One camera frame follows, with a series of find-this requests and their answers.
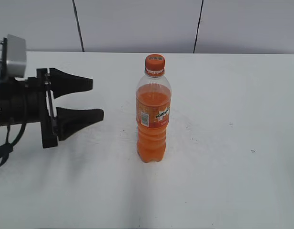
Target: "table surface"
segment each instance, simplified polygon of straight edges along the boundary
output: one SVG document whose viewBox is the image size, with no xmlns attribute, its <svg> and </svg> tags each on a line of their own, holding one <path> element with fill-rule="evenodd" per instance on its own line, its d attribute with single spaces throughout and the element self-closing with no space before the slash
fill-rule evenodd
<svg viewBox="0 0 294 229">
<path fill-rule="evenodd" d="M 135 119 L 146 56 L 28 52 L 26 77 L 93 78 L 93 91 L 54 105 L 105 119 L 51 149 L 27 126 L 0 169 L 0 229 L 294 229 L 294 55 L 165 54 L 167 149 L 148 164 Z"/>
</svg>

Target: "plastic bottle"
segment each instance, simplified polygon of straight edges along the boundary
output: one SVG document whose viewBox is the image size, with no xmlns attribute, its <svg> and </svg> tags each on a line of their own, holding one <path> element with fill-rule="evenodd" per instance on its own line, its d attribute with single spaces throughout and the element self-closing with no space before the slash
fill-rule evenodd
<svg viewBox="0 0 294 229">
<path fill-rule="evenodd" d="M 137 151 L 146 163 L 161 161 L 166 149 L 171 87 L 164 76 L 164 67 L 163 56 L 147 56 L 145 76 L 139 81 L 136 91 Z"/>
</svg>

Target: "orange bottle cap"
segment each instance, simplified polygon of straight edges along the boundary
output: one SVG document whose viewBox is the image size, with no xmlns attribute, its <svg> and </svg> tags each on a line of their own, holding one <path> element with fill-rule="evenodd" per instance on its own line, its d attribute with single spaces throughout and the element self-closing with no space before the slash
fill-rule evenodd
<svg viewBox="0 0 294 229">
<path fill-rule="evenodd" d="M 146 57 L 146 73 L 158 77 L 164 74 L 165 58 L 159 54 L 151 54 Z"/>
</svg>

